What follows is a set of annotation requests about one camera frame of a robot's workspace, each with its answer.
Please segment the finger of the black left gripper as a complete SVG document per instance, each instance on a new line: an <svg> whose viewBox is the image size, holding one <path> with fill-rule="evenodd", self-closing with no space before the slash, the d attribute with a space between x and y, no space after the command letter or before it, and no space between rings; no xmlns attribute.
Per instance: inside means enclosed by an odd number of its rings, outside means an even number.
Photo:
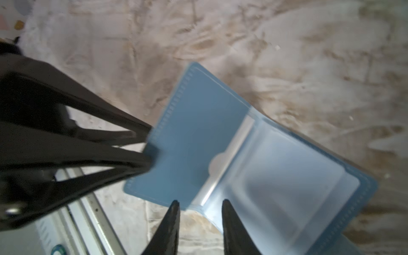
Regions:
<svg viewBox="0 0 408 255"><path fill-rule="evenodd" d="M147 139L152 126L109 104L52 65L16 54L1 56L1 78L11 78L23 92L69 106L126 128L136 143Z"/></svg>
<svg viewBox="0 0 408 255"><path fill-rule="evenodd" d="M1 230L24 227L151 165L142 153L2 122Z"/></svg>

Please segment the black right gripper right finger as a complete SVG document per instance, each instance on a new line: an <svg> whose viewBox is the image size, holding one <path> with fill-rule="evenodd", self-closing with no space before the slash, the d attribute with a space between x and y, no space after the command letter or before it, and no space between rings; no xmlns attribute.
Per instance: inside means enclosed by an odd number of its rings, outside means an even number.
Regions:
<svg viewBox="0 0 408 255"><path fill-rule="evenodd" d="M225 255L260 255L231 202L222 203L222 221Z"/></svg>

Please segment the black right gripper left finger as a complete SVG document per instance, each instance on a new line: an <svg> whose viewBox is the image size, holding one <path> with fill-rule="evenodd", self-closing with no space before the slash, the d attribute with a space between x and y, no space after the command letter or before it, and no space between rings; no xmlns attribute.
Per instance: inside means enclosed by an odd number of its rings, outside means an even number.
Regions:
<svg viewBox="0 0 408 255"><path fill-rule="evenodd" d="M174 200L142 255L177 255L180 203Z"/></svg>

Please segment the blue card holder wallet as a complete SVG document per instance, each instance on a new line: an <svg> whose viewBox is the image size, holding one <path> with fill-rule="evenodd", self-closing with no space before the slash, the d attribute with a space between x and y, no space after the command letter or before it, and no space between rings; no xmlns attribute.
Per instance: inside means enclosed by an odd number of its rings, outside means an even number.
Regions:
<svg viewBox="0 0 408 255"><path fill-rule="evenodd" d="M124 192L222 230L229 200L265 255L357 255L342 232L374 195L360 167L272 121L198 63L175 88Z"/></svg>

